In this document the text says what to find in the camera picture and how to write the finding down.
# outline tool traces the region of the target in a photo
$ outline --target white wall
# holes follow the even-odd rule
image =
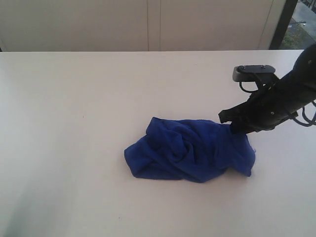
[[[2,0],[7,51],[267,49],[285,0]]]

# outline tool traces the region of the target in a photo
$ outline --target blue towel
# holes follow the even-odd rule
[[[124,151],[137,178],[203,183],[228,167],[250,176],[255,152],[246,134],[209,120],[152,118],[146,135]]]

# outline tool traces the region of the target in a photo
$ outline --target table surface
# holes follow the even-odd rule
[[[314,236],[315,127],[250,134],[249,178],[136,179],[123,156],[151,117],[219,121],[244,102],[234,66],[281,77],[300,52],[1,53],[0,236]]]

